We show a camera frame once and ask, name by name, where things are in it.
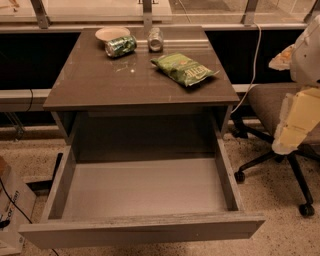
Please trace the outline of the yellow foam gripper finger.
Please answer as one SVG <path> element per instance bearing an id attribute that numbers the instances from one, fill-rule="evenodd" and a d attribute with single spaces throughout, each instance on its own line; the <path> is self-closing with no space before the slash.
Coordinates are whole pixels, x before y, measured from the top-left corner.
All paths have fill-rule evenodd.
<path id="1" fill-rule="evenodd" d="M 283 51 L 271 59 L 269 62 L 269 67 L 278 71 L 289 70 L 292 61 L 293 50 L 294 45 L 286 47 Z"/>
<path id="2" fill-rule="evenodd" d="M 298 149 L 307 135 L 320 122 L 320 89 L 304 88 L 296 94 L 287 93 L 282 101 L 272 149 L 288 155 Z"/>

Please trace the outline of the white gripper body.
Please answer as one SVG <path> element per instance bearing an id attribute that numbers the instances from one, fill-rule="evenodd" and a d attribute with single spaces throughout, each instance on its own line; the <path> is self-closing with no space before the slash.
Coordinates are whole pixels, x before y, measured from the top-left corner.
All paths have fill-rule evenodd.
<path id="1" fill-rule="evenodd" d="M 320 15 L 317 15 L 295 41 L 290 64 L 291 79 L 320 86 Z"/>

